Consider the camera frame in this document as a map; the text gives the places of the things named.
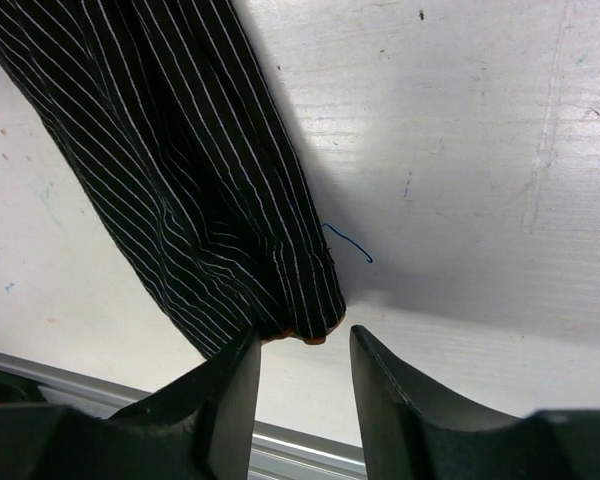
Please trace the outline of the aluminium front rail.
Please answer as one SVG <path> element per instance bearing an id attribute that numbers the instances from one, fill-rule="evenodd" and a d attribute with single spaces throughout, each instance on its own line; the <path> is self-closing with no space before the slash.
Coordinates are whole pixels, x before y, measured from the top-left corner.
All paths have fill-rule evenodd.
<path id="1" fill-rule="evenodd" d="M 144 391 L 0 353 L 0 371 L 31 380 L 43 396 L 104 417 L 145 399 Z M 209 446 L 227 451 L 243 445 L 239 457 L 248 479 L 365 479 L 362 449 L 257 422 L 255 408 L 240 414 L 241 397 L 254 401 L 257 389 L 237 380 L 225 400 L 212 401 L 198 415 Z"/>

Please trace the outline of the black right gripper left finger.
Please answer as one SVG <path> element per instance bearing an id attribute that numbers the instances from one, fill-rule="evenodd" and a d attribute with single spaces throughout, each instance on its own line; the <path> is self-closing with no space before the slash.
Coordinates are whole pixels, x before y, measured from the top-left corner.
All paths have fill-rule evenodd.
<path id="1" fill-rule="evenodd" d="M 75 407 L 0 404 L 0 479 L 245 479 L 243 445 L 209 446 L 198 415 L 237 380 L 258 392 L 252 329 L 170 384 L 102 419 Z"/>

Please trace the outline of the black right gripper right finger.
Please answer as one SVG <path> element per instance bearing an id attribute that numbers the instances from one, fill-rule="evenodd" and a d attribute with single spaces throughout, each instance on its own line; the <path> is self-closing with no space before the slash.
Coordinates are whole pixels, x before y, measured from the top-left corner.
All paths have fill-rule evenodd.
<path id="1" fill-rule="evenodd" d="M 600 410 L 517 418 L 475 402 L 350 332 L 351 372 L 370 479 L 600 479 Z"/>

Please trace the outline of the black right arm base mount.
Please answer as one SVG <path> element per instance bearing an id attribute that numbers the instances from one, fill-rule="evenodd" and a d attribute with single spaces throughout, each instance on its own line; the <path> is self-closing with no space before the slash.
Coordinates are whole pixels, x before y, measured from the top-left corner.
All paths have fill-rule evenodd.
<path id="1" fill-rule="evenodd" d="M 45 401 L 35 381 L 0 370 L 0 404 Z"/>

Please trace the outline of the black striped underwear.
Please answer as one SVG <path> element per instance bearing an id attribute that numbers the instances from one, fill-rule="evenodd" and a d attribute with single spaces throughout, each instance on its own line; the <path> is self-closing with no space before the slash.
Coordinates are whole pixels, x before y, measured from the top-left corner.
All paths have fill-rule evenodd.
<path id="1" fill-rule="evenodd" d="M 0 66 L 210 358 L 345 315 L 299 156 L 230 1 L 0 1 Z"/>

